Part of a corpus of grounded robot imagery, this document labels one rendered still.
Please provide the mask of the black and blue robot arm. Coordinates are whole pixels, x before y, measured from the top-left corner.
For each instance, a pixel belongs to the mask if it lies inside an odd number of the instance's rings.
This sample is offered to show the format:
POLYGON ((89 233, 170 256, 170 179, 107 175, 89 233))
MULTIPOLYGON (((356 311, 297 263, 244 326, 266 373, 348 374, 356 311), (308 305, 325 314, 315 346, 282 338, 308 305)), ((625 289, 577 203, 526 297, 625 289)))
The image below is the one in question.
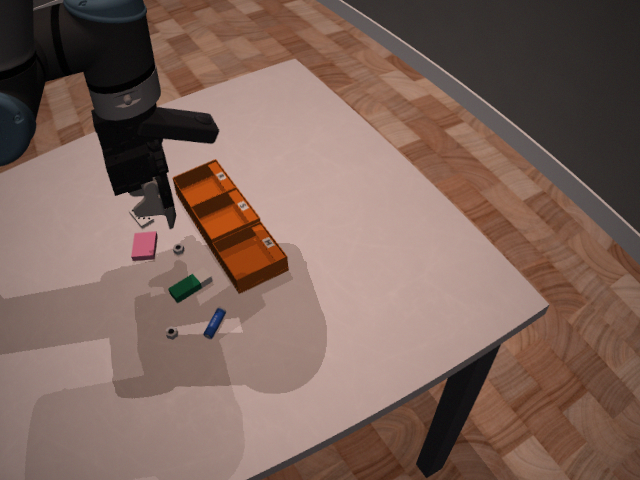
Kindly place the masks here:
MULTIPOLYGON (((0 0, 0 166, 27 150, 48 81, 83 72, 95 113, 110 121, 155 105, 161 88, 146 13, 143 0, 63 0, 34 11, 33 0, 0 0)), ((208 144, 218 133, 209 113, 161 107, 137 131, 208 144)))

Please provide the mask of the white domino tile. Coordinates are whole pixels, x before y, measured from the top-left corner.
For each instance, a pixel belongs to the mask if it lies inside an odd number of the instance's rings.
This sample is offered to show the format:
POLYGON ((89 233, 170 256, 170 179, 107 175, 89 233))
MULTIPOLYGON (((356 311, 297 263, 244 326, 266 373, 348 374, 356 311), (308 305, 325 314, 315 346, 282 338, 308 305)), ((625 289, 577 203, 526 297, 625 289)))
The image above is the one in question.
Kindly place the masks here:
POLYGON ((133 211, 134 207, 131 208, 129 210, 129 213, 131 214, 131 216, 135 219, 135 221, 139 224, 139 226, 143 229, 144 227, 148 226, 149 224, 154 222, 154 219, 152 216, 148 216, 148 217, 137 217, 134 214, 133 211))

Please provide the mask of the pink block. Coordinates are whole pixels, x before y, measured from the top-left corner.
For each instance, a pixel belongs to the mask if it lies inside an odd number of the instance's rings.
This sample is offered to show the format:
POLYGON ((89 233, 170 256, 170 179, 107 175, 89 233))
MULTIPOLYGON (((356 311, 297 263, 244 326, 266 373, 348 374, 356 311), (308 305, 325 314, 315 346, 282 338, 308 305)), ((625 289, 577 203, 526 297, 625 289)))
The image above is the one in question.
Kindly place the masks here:
POLYGON ((132 255, 133 261, 155 259, 157 232, 135 233, 132 255))

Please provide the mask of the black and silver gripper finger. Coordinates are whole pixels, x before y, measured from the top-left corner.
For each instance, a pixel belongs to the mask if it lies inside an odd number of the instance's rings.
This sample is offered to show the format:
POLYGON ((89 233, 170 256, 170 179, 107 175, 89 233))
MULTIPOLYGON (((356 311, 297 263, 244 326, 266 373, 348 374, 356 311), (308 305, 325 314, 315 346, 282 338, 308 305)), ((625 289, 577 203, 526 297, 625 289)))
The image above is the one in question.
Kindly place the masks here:
POLYGON ((163 159, 156 161, 159 175, 143 186, 144 198, 134 207, 137 217, 164 215, 169 229, 174 228, 176 211, 163 159), (159 189, 157 195, 156 187, 159 189))
MULTIPOLYGON (((137 191, 133 191, 133 192, 131 192, 131 193, 129 193, 129 194, 130 194, 131 196, 133 196, 133 197, 144 196, 144 193, 143 193, 143 186, 144 186, 144 184, 142 184, 142 185, 141 185, 142 189, 139 189, 139 190, 137 190, 137 191)), ((156 187, 156 190, 157 190, 157 195, 159 195, 158 187, 157 187, 157 186, 155 186, 155 187, 156 187)))

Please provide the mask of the orange three-compartment bin rack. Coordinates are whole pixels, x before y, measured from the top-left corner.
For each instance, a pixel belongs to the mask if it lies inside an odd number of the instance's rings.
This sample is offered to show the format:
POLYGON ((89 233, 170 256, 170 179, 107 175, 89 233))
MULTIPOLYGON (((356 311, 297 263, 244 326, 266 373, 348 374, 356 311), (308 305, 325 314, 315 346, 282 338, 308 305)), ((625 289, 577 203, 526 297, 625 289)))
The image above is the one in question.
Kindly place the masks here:
POLYGON ((173 182, 239 294, 289 271, 287 255, 216 159, 173 177, 173 182))

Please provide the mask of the blue aa battery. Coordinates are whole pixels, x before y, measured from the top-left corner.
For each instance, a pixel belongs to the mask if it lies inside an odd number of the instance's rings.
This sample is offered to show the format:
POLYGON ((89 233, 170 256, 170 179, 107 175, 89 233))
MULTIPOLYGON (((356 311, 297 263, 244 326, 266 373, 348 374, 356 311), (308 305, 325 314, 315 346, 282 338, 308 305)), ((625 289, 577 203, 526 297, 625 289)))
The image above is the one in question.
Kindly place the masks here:
POLYGON ((208 339, 212 339, 221 324, 224 316, 226 314, 226 310, 222 307, 218 307, 215 311, 212 319, 210 320, 206 330, 204 331, 204 336, 208 339))

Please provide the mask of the green and white eraser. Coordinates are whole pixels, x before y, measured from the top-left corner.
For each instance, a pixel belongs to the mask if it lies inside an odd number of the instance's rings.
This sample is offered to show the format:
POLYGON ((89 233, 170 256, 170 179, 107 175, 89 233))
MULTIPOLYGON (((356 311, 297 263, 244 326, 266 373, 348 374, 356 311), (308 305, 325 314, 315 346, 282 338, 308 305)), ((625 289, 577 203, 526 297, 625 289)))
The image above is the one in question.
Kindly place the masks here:
POLYGON ((185 279, 168 288, 170 295, 179 303, 213 282, 212 276, 202 267, 185 279))

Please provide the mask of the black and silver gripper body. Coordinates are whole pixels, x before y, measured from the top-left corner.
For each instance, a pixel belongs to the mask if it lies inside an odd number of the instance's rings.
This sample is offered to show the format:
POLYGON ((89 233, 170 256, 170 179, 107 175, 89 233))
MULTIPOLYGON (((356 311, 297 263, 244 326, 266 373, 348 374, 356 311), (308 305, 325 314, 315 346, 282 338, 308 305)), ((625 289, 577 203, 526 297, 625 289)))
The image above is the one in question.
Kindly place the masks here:
POLYGON ((137 135, 140 123, 152 116, 155 110, 156 103, 143 114, 120 121, 105 120, 91 110, 115 196, 142 189, 142 184, 153 181, 153 177, 159 175, 156 161, 163 159, 166 172, 169 172, 163 139, 137 135))

